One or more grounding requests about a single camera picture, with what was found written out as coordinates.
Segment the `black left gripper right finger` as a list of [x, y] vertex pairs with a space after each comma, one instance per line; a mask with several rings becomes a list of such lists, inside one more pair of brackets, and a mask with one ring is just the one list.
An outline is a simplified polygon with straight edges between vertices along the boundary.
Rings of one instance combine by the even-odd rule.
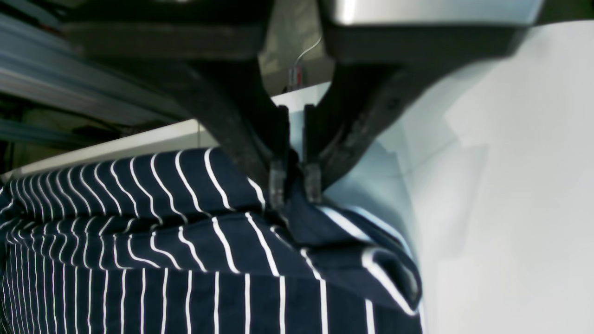
[[509, 57], [529, 28], [528, 0], [320, 0], [331, 84], [304, 108], [310, 202], [344, 177], [374, 140], [439, 80]]

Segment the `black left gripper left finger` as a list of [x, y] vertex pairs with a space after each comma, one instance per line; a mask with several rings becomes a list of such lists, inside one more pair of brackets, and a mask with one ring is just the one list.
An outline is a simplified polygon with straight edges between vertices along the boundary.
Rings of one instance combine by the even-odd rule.
[[273, 7], [272, 0], [87, 0], [62, 31], [81, 55], [174, 99], [281, 209], [288, 108], [272, 101], [258, 62]]

